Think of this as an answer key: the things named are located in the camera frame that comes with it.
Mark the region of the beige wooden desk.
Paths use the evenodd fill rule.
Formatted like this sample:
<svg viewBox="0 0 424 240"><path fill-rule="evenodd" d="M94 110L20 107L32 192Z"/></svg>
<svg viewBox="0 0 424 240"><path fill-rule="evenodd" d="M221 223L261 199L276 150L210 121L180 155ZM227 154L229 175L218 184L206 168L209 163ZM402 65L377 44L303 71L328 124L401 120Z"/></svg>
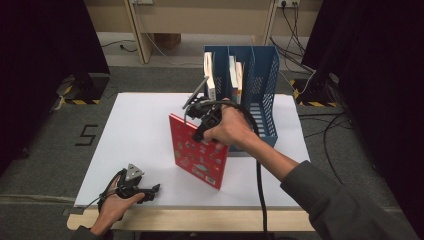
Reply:
<svg viewBox="0 0 424 240"><path fill-rule="evenodd" d="M154 33L247 35L265 45L275 0L124 0L142 64L153 51Z"/></svg>

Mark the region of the white picture book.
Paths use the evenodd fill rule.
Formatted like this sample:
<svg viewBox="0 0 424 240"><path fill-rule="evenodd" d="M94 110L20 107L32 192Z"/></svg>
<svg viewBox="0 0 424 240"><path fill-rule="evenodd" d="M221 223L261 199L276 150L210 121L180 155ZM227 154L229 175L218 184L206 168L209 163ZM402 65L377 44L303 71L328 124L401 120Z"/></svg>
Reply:
<svg viewBox="0 0 424 240"><path fill-rule="evenodd" d="M205 52L204 53L204 76L207 77L206 81L206 90L207 95L211 100L216 99L216 87L213 75L213 53Z"/></svg>

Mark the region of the person's right hand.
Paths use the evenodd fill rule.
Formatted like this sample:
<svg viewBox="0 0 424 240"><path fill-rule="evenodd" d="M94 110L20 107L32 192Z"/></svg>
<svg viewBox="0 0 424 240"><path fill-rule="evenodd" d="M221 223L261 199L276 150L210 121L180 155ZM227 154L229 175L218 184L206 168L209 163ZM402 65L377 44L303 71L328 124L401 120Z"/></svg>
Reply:
<svg viewBox="0 0 424 240"><path fill-rule="evenodd" d="M258 136L245 120L244 114L231 106L231 101L224 100L221 114L221 122L203 133L205 140L215 139L222 144L235 145L245 150L252 141L258 139Z"/></svg>

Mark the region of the white table cover sheet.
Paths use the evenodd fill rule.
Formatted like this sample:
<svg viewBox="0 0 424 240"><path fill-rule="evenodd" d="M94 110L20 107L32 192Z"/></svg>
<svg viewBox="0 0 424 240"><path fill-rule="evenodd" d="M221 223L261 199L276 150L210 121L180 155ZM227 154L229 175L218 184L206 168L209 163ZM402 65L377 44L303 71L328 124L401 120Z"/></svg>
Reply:
<svg viewBox="0 0 424 240"><path fill-rule="evenodd" d="M132 163L144 172L142 188L160 186L151 207L258 208L256 161L242 154L227 158L219 190L175 164L169 115L182 116L187 93L120 93L76 197L85 206L112 177Z"/></svg>

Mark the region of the red picture book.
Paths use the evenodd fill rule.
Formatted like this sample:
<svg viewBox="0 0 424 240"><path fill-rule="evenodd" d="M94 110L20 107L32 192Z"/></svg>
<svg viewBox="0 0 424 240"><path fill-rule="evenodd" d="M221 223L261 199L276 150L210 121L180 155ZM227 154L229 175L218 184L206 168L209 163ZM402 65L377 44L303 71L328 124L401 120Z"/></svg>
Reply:
<svg viewBox="0 0 424 240"><path fill-rule="evenodd" d="M214 141L195 141L197 126L173 113L169 115L169 123L175 164L215 189L220 189L229 146L218 149Z"/></svg>

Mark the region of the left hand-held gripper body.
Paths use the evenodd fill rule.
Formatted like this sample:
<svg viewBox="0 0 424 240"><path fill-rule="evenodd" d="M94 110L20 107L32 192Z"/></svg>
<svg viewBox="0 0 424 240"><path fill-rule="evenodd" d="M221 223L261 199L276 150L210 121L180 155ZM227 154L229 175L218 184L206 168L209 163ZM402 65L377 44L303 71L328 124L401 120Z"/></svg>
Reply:
<svg viewBox="0 0 424 240"><path fill-rule="evenodd" d="M128 199L139 193L138 185L142 179L143 171L134 164L129 163L122 170L116 186L116 193L123 199Z"/></svg>

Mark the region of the black curtain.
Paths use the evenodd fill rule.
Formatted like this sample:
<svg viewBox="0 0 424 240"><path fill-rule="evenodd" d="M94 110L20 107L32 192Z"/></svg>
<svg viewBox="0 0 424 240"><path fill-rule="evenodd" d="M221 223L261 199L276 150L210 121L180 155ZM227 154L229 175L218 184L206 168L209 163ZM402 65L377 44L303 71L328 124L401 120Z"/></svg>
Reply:
<svg viewBox="0 0 424 240"><path fill-rule="evenodd" d="M18 157L68 76L108 73L84 0L0 0L0 175Z"/></svg>
<svg viewBox="0 0 424 240"><path fill-rule="evenodd" d="M329 74L424 240L424 0L322 0L305 65Z"/></svg>

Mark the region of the person's left hand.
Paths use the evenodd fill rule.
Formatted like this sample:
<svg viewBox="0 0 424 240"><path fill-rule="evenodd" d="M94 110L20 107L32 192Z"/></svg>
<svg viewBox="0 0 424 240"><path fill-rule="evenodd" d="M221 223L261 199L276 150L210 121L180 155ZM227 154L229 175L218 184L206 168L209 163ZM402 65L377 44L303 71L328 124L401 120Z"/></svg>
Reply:
<svg viewBox="0 0 424 240"><path fill-rule="evenodd" d="M115 194L117 179L107 191L108 197L105 199L101 211L91 227L91 232L97 236L104 235L115 222L121 219L125 212L135 203L145 197L144 193L138 193L130 198L122 199Z"/></svg>

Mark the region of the blue plastic file rack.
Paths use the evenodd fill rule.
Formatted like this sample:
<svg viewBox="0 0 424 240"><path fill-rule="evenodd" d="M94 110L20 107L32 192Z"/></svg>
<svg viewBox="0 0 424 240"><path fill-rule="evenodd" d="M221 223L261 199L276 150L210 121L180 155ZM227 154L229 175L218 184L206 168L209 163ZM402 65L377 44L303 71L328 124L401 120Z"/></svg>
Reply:
<svg viewBox="0 0 424 240"><path fill-rule="evenodd" d="M273 102L280 58L273 46L213 46L212 53L215 99L231 98L230 57L243 65L241 105L253 115L260 138L275 146L278 134L273 119Z"/></svg>

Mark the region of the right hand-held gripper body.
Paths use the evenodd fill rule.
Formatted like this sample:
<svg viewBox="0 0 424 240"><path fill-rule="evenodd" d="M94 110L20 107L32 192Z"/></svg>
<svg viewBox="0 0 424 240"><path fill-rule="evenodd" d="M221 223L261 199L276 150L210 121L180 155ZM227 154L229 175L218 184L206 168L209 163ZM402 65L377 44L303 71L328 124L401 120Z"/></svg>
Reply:
<svg viewBox="0 0 424 240"><path fill-rule="evenodd" d="M218 125L221 121L220 107L216 100L201 96L199 93L207 83L209 77L205 76L202 82L194 90L192 95L183 105L184 117L198 118L203 125Z"/></svg>

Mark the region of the black stand base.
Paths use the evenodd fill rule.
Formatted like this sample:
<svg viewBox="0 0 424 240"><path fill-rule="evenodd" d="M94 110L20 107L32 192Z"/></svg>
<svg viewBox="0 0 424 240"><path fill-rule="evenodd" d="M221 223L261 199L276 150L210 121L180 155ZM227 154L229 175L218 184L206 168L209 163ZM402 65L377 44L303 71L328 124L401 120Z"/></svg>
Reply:
<svg viewBox="0 0 424 240"><path fill-rule="evenodd" d="M336 107L337 101L330 86L320 81L314 73L307 79L289 81L295 102L301 106Z"/></svg>
<svg viewBox="0 0 424 240"><path fill-rule="evenodd" d="M74 79L63 93L64 101L73 105L99 104L110 80L109 74L89 73L84 80Z"/></svg>

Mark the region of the teal picture book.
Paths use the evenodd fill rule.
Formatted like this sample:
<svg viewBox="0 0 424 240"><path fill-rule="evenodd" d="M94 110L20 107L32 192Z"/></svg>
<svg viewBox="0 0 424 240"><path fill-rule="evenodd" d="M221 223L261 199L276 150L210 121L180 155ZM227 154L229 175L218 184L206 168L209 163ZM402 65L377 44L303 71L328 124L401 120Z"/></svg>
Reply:
<svg viewBox="0 0 424 240"><path fill-rule="evenodd" d="M229 73L231 81L231 97L237 104L241 103L243 91L243 64L236 61L236 57L229 56Z"/></svg>

